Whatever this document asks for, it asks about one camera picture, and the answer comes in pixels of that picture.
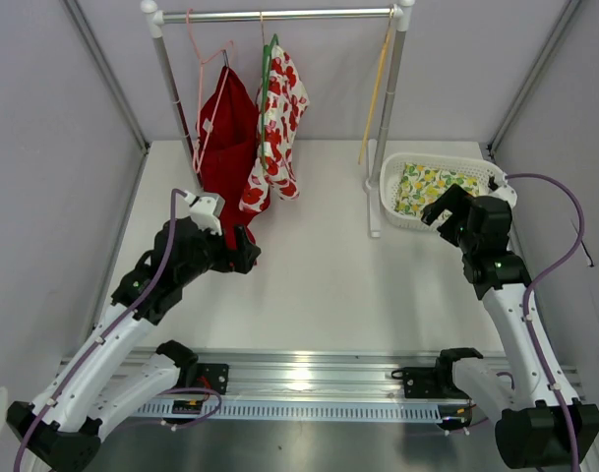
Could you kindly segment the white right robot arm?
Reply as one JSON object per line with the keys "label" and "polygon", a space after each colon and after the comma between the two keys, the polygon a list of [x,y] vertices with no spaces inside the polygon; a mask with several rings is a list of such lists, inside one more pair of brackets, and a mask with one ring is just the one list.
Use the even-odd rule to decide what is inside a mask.
{"label": "white right robot arm", "polygon": [[510,469],[568,466],[577,471],[599,433],[599,410],[567,380],[542,326],[534,281],[509,249],[512,213],[496,196],[474,197],[450,186],[422,212],[430,225],[447,211],[440,236],[460,249],[463,273],[490,315],[513,378],[508,386],[480,354],[447,353],[433,374],[435,389],[467,394],[494,426],[497,449]]}

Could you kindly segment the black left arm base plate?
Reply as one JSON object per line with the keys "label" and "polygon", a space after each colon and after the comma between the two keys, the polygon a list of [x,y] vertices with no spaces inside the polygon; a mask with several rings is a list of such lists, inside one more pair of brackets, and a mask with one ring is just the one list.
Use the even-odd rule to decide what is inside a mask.
{"label": "black left arm base plate", "polygon": [[227,391],[229,366],[217,363],[196,363],[182,369],[177,387],[203,387],[221,395]]}

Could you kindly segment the yellow clothes hanger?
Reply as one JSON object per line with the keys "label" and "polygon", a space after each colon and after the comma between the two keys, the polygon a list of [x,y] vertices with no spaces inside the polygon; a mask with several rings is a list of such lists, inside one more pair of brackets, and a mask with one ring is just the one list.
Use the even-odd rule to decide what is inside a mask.
{"label": "yellow clothes hanger", "polygon": [[358,159],[357,159],[358,164],[362,164],[365,159],[364,155],[365,155],[365,151],[367,149],[372,123],[374,121],[378,93],[380,91],[381,83],[382,83],[383,76],[384,76],[384,68],[385,68],[385,64],[387,61],[387,53],[389,50],[389,44],[390,44],[390,39],[391,39],[391,30],[392,30],[391,24],[392,24],[393,17],[394,17],[394,7],[391,7],[390,12],[389,12],[389,21],[387,23],[384,41],[383,41],[383,44],[381,47],[380,56],[379,56],[379,60],[378,60],[378,69],[377,69],[377,73],[376,73],[376,77],[375,77],[374,85],[373,85],[373,89],[372,89],[369,110],[367,113],[367,120],[365,123],[363,138],[361,141],[361,147],[360,147],[359,154],[358,154]]}

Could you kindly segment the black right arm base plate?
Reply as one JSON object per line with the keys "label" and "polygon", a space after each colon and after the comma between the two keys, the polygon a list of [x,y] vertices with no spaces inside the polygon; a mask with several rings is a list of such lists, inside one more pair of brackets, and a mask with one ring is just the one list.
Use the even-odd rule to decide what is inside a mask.
{"label": "black right arm base plate", "polygon": [[393,370],[390,377],[401,381],[404,396],[409,399],[469,399],[465,392],[455,386],[451,372],[443,368],[399,368]]}

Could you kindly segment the lemon print skirt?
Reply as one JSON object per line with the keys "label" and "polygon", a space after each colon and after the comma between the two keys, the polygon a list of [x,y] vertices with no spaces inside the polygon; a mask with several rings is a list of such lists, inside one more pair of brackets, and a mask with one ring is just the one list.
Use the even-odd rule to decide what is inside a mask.
{"label": "lemon print skirt", "polygon": [[475,176],[406,163],[399,177],[393,209],[402,215],[420,218],[423,209],[451,185],[458,185],[473,196],[479,195],[479,179]]}

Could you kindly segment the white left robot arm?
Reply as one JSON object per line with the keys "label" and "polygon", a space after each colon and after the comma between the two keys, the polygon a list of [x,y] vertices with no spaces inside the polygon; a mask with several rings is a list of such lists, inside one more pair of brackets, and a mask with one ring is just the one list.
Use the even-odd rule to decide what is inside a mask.
{"label": "white left robot arm", "polygon": [[199,357],[183,344],[161,343],[133,376],[108,383],[137,343],[183,298],[184,288],[208,271],[248,273],[261,250],[245,226],[236,245],[190,218],[164,223],[111,295],[94,333],[63,372],[30,402],[15,401],[7,424],[21,445],[54,471],[82,471],[104,440],[139,407],[165,392],[212,395],[198,373]]}

